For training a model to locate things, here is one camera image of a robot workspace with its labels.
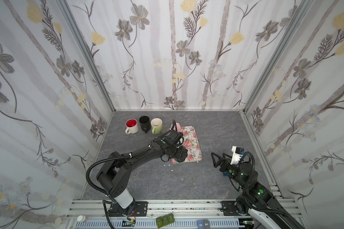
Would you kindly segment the white mug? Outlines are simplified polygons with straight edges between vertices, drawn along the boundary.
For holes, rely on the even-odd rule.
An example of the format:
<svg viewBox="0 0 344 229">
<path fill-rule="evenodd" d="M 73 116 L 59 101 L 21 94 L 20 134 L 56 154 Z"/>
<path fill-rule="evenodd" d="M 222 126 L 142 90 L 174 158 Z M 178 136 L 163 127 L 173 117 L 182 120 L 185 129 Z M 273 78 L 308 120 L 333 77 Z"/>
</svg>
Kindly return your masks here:
<svg viewBox="0 0 344 229">
<path fill-rule="evenodd" d="M 126 126 L 125 133 L 127 135 L 135 134 L 139 131 L 139 124 L 138 124 L 138 121 L 136 119 L 127 120 L 125 123 L 125 126 Z"/>
</svg>

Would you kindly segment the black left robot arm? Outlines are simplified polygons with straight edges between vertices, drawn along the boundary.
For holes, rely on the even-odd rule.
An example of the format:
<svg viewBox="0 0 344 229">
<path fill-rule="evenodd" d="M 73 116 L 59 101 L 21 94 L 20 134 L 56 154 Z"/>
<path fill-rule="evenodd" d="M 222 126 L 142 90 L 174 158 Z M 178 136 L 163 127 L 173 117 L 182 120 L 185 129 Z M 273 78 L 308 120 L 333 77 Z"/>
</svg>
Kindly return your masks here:
<svg viewBox="0 0 344 229">
<path fill-rule="evenodd" d="M 115 151 L 109 158 L 92 164 L 86 171 L 86 181 L 111 200 L 103 200 L 104 203 L 117 204 L 120 214 L 130 216 L 136 211 L 136 201 L 127 190 L 132 171 L 163 156 L 184 162 L 188 150 L 183 142 L 183 133 L 178 131 L 177 123 L 173 120 L 170 130 L 150 141 L 148 146 L 127 155 Z"/>
</svg>

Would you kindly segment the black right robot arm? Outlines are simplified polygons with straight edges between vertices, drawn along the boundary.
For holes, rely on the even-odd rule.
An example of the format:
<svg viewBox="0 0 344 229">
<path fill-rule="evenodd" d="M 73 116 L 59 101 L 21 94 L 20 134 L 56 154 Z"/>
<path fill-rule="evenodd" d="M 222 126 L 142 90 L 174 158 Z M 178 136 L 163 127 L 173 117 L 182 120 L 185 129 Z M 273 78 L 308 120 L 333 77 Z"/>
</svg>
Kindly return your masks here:
<svg viewBox="0 0 344 229">
<path fill-rule="evenodd" d="M 277 198 L 258 182 L 256 162 L 251 152 L 240 155 L 239 161 L 232 164 L 233 156 L 212 152 L 213 166 L 227 173 L 236 191 L 242 191 L 236 198 L 235 211 L 240 215 L 250 215 L 267 229 L 303 229 L 302 226 L 279 203 Z"/>
</svg>

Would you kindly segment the light green mug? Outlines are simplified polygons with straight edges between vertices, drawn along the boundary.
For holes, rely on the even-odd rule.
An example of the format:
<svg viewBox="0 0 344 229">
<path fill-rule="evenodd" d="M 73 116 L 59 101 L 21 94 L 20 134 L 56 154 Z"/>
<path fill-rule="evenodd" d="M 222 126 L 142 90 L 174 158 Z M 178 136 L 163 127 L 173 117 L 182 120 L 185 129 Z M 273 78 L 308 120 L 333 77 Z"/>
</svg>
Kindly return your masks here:
<svg viewBox="0 0 344 229">
<path fill-rule="evenodd" d="M 163 129 L 162 124 L 163 124 L 163 122 L 160 118 L 154 118 L 151 121 L 152 133 L 153 134 L 160 134 L 162 132 L 162 129 Z"/>
</svg>

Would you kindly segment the black mug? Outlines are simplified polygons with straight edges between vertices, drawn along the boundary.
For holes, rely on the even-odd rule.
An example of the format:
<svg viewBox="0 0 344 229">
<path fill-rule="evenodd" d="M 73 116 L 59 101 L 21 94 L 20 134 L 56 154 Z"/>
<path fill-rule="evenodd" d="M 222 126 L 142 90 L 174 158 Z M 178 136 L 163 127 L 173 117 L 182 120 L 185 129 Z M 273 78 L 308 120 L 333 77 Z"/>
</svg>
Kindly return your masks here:
<svg viewBox="0 0 344 229">
<path fill-rule="evenodd" d="M 152 128 L 152 125 L 151 125 L 151 120 L 148 116 L 144 115 L 144 116 L 141 116 L 139 118 L 139 124 L 140 124 L 140 129 L 144 132 L 144 133 L 148 133 L 151 128 Z"/>
</svg>

